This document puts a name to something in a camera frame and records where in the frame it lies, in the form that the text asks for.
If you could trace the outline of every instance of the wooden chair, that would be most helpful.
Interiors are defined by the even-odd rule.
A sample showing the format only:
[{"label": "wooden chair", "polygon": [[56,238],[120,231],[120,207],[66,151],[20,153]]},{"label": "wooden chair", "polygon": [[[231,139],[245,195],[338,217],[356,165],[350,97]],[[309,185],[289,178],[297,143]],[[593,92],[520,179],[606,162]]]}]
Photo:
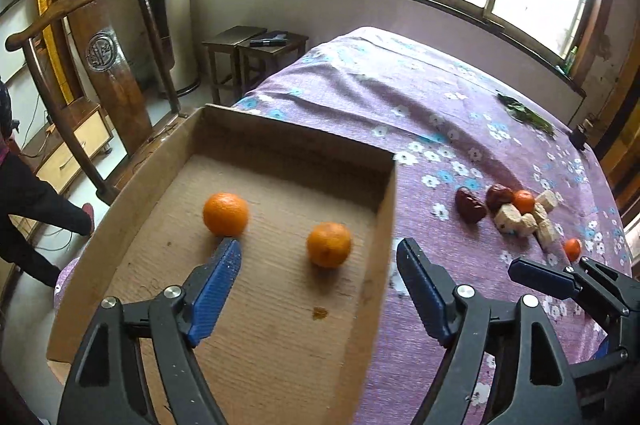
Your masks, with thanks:
[{"label": "wooden chair", "polygon": [[[179,123],[186,116],[180,114],[178,95],[163,57],[162,43],[151,13],[149,0],[138,0],[138,4],[153,58],[171,106],[170,114],[155,127],[151,125],[142,92],[122,54],[118,44],[118,35],[110,25],[109,16],[105,14],[107,10],[105,1],[57,0],[28,28],[9,36],[5,47],[8,51],[22,48],[31,77],[60,136],[84,173],[95,185],[98,198],[111,205],[118,195],[118,187],[122,186],[121,178],[130,177],[135,172],[131,166],[135,167],[136,164],[140,164],[145,156],[159,145],[159,134],[162,134],[172,124]],[[83,10],[89,14],[90,22],[87,21],[87,16],[84,16],[83,20],[83,16],[78,15]],[[100,104],[110,115],[111,121],[127,150],[127,158],[116,167],[115,174],[112,173],[107,179],[102,178],[94,163],[87,156],[76,138],[73,128],[69,125],[59,105],[54,101],[34,48],[34,37],[38,36],[52,22],[63,17],[67,17],[71,25],[82,64],[100,98]],[[79,45],[79,40],[83,39],[88,43]]]}]

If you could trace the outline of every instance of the red shoe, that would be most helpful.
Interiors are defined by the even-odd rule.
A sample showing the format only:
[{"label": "red shoe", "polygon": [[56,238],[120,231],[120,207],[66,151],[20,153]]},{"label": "red shoe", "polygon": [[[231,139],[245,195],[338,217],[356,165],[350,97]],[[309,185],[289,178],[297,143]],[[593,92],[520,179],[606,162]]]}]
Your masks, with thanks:
[{"label": "red shoe", "polygon": [[89,232],[89,235],[93,235],[95,230],[94,207],[91,205],[91,203],[85,203],[84,205],[82,205],[82,212],[84,212],[91,218],[91,231]]}]

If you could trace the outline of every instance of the orange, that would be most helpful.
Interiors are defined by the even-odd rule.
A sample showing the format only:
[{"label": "orange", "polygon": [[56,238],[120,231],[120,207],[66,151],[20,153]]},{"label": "orange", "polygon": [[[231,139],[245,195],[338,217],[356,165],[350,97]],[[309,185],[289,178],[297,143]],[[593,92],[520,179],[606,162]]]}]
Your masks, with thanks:
[{"label": "orange", "polygon": [[580,258],[580,239],[568,239],[564,242],[562,248],[564,248],[564,252],[570,262],[575,262]]},{"label": "orange", "polygon": [[239,196],[219,192],[202,208],[202,220],[220,237],[238,237],[249,222],[249,205]]},{"label": "orange", "polygon": [[306,252],[312,263],[337,268],[351,253],[351,232],[340,223],[320,223],[306,238]]},{"label": "orange", "polygon": [[511,202],[520,211],[520,214],[529,214],[533,212],[533,205],[536,199],[528,190],[519,190],[513,193],[513,201]]}]

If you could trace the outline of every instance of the cardboard box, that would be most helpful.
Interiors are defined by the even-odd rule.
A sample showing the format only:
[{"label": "cardboard box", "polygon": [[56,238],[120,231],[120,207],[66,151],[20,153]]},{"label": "cardboard box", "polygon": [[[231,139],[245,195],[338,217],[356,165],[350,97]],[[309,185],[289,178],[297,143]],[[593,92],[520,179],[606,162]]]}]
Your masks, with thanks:
[{"label": "cardboard box", "polygon": [[[238,279],[212,336],[195,350],[226,419],[350,423],[386,288],[393,155],[216,106],[176,129],[105,215],[66,288],[50,365],[62,376],[60,362],[73,360],[103,297],[152,298],[210,257],[217,241],[202,206],[220,191],[242,196],[251,211]],[[323,221],[344,223],[353,235],[353,251],[336,270],[306,257],[306,236]],[[149,342],[142,352],[154,408],[160,423],[172,423]]]}]

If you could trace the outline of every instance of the wooden stool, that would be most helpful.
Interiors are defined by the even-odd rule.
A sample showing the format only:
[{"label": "wooden stool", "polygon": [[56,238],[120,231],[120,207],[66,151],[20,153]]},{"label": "wooden stool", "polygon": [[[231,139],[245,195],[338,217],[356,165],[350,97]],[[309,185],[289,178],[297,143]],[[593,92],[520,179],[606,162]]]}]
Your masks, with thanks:
[{"label": "wooden stool", "polygon": [[[242,93],[246,93],[250,89],[253,89],[265,78],[273,75],[275,72],[280,71],[282,67],[278,63],[278,57],[286,55],[292,51],[297,51],[297,58],[299,59],[306,52],[306,41],[309,39],[306,35],[299,35],[297,33],[290,32],[273,32],[287,33],[286,46],[260,46],[252,48],[249,46],[249,40],[245,40],[238,44],[238,51],[242,57]],[[257,38],[264,38],[265,35],[261,35]],[[256,58],[260,63],[258,76],[252,81],[250,73],[252,67],[249,65],[249,58]]]},{"label": "wooden stool", "polygon": [[[203,41],[209,53],[209,64],[211,66],[211,96],[215,104],[220,103],[220,90],[231,90],[235,99],[239,100],[244,91],[242,90],[242,78],[240,72],[240,56],[238,45],[251,37],[266,32],[266,28],[257,26],[234,26],[229,30],[217,34],[209,41]],[[231,74],[222,81],[218,81],[218,71],[216,69],[216,53],[227,53],[231,60]]]}]

